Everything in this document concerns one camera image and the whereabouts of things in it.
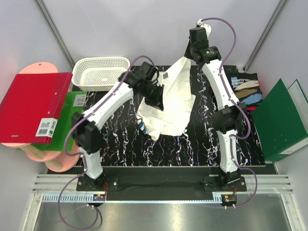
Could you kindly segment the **white t shirt blue print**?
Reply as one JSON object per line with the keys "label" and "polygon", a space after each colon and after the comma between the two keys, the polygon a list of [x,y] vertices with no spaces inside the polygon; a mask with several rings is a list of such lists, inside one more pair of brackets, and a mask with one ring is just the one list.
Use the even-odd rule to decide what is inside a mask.
{"label": "white t shirt blue print", "polygon": [[184,133],[196,98],[191,93],[190,69],[190,59],[181,57],[165,72],[159,73],[158,84],[164,85],[162,111],[146,105],[142,99],[136,114],[138,127],[153,141],[160,135]]}

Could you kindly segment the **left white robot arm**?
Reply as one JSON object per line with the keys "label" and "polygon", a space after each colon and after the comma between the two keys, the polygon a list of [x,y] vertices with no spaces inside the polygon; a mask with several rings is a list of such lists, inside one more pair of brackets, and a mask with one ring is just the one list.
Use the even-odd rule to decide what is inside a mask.
{"label": "left white robot arm", "polygon": [[101,129],[109,117],[136,94],[144,97],[145,104],[163,111],[164,85],[158,83],[159,71],[148,62],[133,71],[127,70],[119,77],[113,88],[93,107],[84,113],[72,116],[72,138],[81,152],[84,171],[88,176],[87,185],[97,191],[103,187],[103,167],[100,149]]}

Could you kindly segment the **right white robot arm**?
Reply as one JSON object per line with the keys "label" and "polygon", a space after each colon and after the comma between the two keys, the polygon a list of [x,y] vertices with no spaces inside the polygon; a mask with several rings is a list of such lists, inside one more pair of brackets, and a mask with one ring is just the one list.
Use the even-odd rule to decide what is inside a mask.
{"label": "right white robot arm", "polygon": [[220,172],[217,184],[222,190],[231,190],[241,178],[236,156],[237,124],[246,117],[246,105],[239,102],[223,70],[223,59],[215,46],[209,46],[211,27],[198,20],[190,29],[189,43],[184,56],[195,61],[206,75],[218,111],[211,116],[220,145]]}

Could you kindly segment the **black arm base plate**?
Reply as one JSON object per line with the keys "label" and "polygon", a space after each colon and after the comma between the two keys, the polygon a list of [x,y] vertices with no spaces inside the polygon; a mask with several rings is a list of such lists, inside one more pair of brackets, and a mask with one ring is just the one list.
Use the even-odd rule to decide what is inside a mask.
{"label": "black arm base plate", "polygon": [[96,180],[81,177],[77,191],[107,190],[108,202],[175,202],[212,200],[212,193],[246,192],[244,178],[222,186],[219,167],[103,167]]}

